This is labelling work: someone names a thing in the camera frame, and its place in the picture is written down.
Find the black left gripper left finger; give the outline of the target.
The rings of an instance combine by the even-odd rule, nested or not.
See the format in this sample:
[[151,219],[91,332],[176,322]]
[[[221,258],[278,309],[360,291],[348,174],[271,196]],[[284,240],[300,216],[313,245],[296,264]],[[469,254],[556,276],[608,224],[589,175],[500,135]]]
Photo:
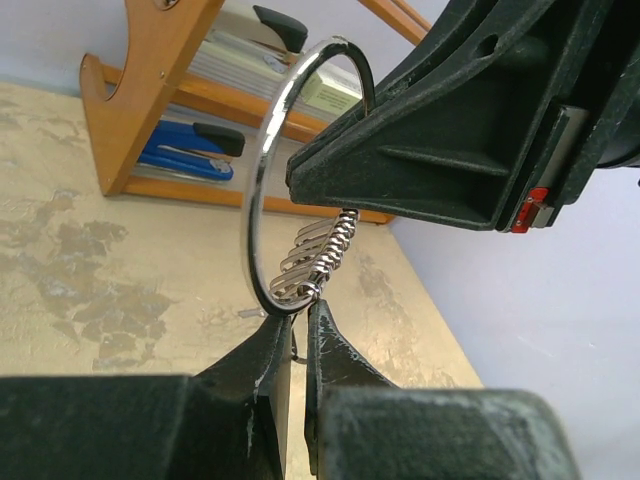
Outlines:
[[291,324],[195,374],[1,381],[5,479],[281,479]]

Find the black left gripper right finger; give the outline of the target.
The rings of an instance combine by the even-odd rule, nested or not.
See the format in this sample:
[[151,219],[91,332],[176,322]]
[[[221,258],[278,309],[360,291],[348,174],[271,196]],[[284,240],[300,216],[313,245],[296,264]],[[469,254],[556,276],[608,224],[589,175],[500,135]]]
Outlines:
[[308,311],[304,436],[317,479],[578,479],[559,419],[514,389],[400,388]]

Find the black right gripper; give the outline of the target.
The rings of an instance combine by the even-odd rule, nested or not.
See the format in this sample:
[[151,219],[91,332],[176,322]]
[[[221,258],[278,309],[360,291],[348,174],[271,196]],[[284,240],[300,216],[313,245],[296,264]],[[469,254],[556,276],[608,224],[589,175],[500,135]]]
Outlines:
[[541,120],[549,9],[450,2],[372,109],[351,108],[290,159],[291,199],[526,233],[551,227],[595,171],[638,167],[638,2],[580,2]]

